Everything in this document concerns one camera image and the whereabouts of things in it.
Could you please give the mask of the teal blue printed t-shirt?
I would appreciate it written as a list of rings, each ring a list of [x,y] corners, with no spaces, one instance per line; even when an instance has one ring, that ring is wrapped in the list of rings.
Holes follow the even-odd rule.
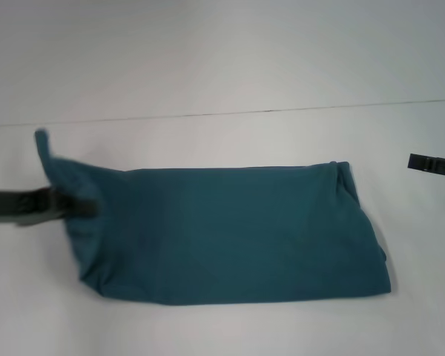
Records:
[[[97,205],[65,227],[80,280],[103,297],[192,306],[391,290],[347,162],[117,171],[35,138],[50,184]]]

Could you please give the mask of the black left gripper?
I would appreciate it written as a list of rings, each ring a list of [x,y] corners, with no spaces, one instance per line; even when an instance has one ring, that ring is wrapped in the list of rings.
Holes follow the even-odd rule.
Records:
[[[0,223],[35,225],[48,220],[93,218],[94,200],[82,200],[49,188],[35,191],[0,191]]]

